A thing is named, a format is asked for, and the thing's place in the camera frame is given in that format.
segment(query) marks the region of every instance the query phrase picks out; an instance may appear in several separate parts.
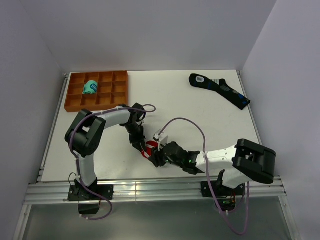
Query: gray wall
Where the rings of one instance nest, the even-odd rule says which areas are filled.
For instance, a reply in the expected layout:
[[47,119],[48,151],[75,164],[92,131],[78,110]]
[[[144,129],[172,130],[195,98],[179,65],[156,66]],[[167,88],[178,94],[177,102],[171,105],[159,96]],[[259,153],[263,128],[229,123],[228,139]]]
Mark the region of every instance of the gray wall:
[[243,69],[303,239],[320,234],[320,1],[278,0]]
[[241,70],[276,0],[21,0],[65,71]]
[[0,239],[11,239],[39,171],[62,75],[18,0],[0,1]]

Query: teal object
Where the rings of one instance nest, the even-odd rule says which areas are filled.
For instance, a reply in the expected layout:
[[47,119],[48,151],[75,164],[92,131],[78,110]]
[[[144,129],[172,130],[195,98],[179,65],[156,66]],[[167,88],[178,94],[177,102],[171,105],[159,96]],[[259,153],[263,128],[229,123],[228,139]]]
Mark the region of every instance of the teal object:
[[83,87],[83,94],[95,94],[98,90],[98,83],[90,80]]

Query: orange grid tray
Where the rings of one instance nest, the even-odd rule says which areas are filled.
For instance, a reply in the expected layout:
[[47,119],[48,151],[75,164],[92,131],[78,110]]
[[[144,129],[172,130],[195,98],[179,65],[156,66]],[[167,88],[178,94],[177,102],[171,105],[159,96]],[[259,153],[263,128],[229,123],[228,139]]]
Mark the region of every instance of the orange grid tray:
[[[97,93],[83,94],[85,84],[94,80],[98,83]],[[128,105],[128,72],[103,71],[72,73],[64,109],[79,112],[81,109],[100,111],[113,109],[119,104]]]

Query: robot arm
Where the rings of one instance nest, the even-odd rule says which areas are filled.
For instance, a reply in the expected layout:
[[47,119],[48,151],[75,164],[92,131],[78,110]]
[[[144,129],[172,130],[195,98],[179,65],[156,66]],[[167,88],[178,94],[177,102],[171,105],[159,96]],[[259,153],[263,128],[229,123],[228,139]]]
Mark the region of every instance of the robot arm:
[[[140,152],[146,150],[144,127],[142,124],[139,124],[141,121],[139,119],[144,115],[144,113],[134,110],[119,110],[120,108],[125,107],[127,106],[120,105],[116,107],[118,111],[104,114],[101,117],[90,117],[77,130],[74,136],[72,148],[79,158],[79,169],[77,168],[77,174],[81,177],[83,183],[87,187],[93,187],[97,184],[94,152],[98,149],[105,129],[115,125],[125,127],[129,133],[129,141],[132,146]],[[143,107],[138,103],[136,103],[132,108],[143,109]],[[83,109],[78,113],[65,135],[64,139],[67,143],[70,143],[71,135],[80,121],[91,114],[92,112],[86,109]]]
[[[118,111],[107,113],[102,117],[90,117],[74,136],[72,147],[79,157],[78,175],[81,174],[80,177],[87,187],[97,183],[94,152],[99,146],[104,129],[114,125],[125,127],[132,146],[140,152],[146,151],[144,128],[142,124],[138,124],[144,113],[119,110],[123,107],[126,106],[117,106]],[[138,103],[132,108],[143,109]],[[70,137],[79,122],[90,114],[92,113],[85,109],[79,112],[65,135],[66,142],[70,142]],[[164,132],[157,132],[153,139],[158,142],[158,147],[151,150],[148,159],[155,167],[162,167],[169,163],[192,175],[206,171],[206,160],[202,151],[186,151],[174,141],[167,144],[168,136]],[[209,151],[206,156],[209,171],[221,170],[220,174],[223,175],[221,184],[224,187],[235,189],[248,181],[273,183],[276,153],[269,148],[240,139],[237,145]]]
[[[206,172],[203,151],[185,151],[176,142],[167,144],[168,136],[158,131],[153,139],[158,148],[152,150],[149,160],[155,167],[166,163],[176,165],[184,172],[196,175]],[[222,186],[235,189],[249,181],[262,184],[274,182],[276,152],[246,139],[239,139],[231,147],[206,153],[208,170],[221,170]]]

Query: black bracket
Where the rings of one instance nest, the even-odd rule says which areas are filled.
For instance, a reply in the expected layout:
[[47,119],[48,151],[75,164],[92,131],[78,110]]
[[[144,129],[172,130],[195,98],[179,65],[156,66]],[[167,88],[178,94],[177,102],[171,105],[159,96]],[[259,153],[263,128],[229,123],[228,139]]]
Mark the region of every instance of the black bracket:
[[[235,189],[231,189],[228,187],[218,186],[218,181],[210,181],[211,186],[213,188],[214,194],[217,198],[224,198],[226,196],[231,196],[235,193],[236,196],[242,196],[245,191],[245,185],[241,184],[237,186]],[[201,182],[201,195],[204,198],[212,198],[212,194],[209,189],[209,184],[207,181]]]
[[[95,193],[105,197],[108,200],[112,200],[114,195],[114,185],[96,185]],[[72,185],[69,188],[68,201],[69,202],[81,202],[81,201],[97,201],[100,200],[99,197],[92,195],[87,191],[83,191],[76,185]]]
[[[74,180],[75,185],[70,186],[69,194],[68,194],[68,201],[69,202],[81,202],[81,201],[99,201],[100,198],[92,195],[91,193],[87,192],[83,186],[77,181]],[[108,200],[112,200],[114,195],[114,185],[107,184],[107,185],[98,185],[98,179],[94,181],[88,187],[91,191],[105,197]],[[78,204],[78,212],[81,215],[94,215],[100,209],[99,203],[79,203]]]

